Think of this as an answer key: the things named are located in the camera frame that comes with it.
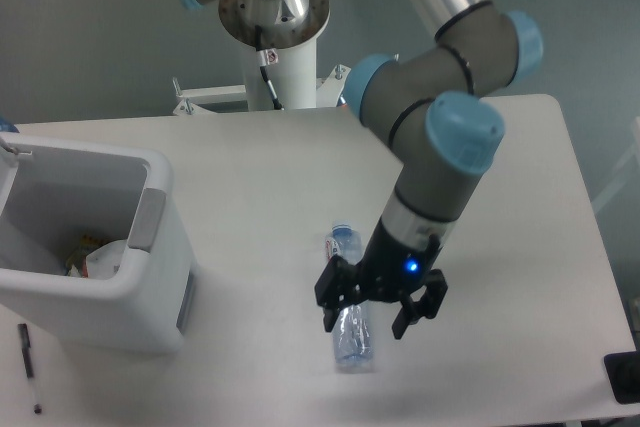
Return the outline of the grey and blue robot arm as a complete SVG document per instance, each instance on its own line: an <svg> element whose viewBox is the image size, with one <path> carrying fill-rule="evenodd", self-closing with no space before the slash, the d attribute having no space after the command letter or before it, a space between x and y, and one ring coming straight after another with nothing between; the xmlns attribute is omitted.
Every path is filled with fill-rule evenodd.
<svg viewBox="0 0 640 427"><path fill-rule="evenodd" d="M434 268L446 238L504 136L486 94L531 74L543 56L537 24L501 13L491 0L412 0L435 41L408 61L372 55L347 75L353 115L401 162L402 170L363 258L329 260L315 288L326 331L366 301L399 303L396 338L435 317L447 291ZM244 84L253 110L313 106L316 79L285 59L314 41L328 21L327 0L181 0L216 3L227 32L249 52Z"/></svg>

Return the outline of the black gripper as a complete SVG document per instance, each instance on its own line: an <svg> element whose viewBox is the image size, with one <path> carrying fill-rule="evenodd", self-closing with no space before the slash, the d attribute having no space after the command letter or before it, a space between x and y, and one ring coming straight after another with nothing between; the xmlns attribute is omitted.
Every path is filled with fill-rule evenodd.
<svg viewBox="0 0 640 427"><path fill-rule="evenodd" d="M400 302L392 324L395 339L420 319L434 319L448 291L443 272L433 270L440 251L439 234L429 233L425 246L413 248L393 237L379 220L357 265L334 255L318 278L314 293L323 310L324 330L331 332L340 313L361 301ZM414 300L411 294L422 287L424 293Z"/></svg>

